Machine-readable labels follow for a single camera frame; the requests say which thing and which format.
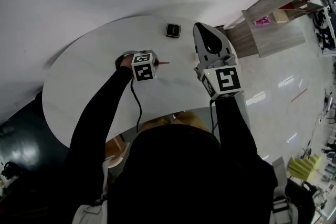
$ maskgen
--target yellow object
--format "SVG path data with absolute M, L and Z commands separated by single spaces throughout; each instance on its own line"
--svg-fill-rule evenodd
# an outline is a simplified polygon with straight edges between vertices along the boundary
M 277 23 L 286 23 L 289 21 L 288 16 L 283 9 L 277 9 L 273 12 L 273 15 Z
M 289 160 L 289 173 L 300 180 L 311 181 L 320 167 L 322 157 L 314 154 L 309 159 L 290 158 Z

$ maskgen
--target shiny floor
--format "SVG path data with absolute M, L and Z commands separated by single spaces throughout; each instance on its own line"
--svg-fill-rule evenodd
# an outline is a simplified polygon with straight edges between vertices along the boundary
M 333 59 L 318 57 L 311 19 L 303 16 L 299 20 L 305 44 L 261 59 L 253 55 L 239 60 L 251 132 L 259 155 L 270 163 L 280 156 L 286 163 L 291 156 L 302 154 L 316 121 L 310 146 L 313 153 L 321 154 L 333 128 L 326 117 L 321 123 L 317 120 L 325 91 L 335 91 Z

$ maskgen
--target wooden shelf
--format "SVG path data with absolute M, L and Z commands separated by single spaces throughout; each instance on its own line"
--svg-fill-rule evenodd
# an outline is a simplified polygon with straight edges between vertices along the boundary
M 310 1 L 259 0 L 247 10 L 242 10 L 245 20 L 234 28 L 226 30 L 238 58 L 256 53 L 262 58 L 306 42 L 300 22 L 296 18 L 327 6 L 326 0 Z M 277 23 L 273 12 L 286 5 L 293 8 L 284 9 L 289 21 Z M 258 26 L 254 24 L 267 15 L 271 18 L 270 24 Z

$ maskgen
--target pink object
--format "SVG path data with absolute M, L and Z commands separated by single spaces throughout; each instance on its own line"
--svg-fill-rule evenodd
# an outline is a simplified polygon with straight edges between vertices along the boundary
M 268 25 L 272 22 L 271 18 L 267 15 L 260 20 L 257 20 L 254 24 L 255 25 Z

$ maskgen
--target hand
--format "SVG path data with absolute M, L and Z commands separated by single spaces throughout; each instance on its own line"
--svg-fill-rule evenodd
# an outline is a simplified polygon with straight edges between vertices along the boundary
M 121 62 L 120 66 L 121 67 L 128 67 L 129 69 L 132 70 L 132 60 L 133 60 L 133 55 L 127 55 Z

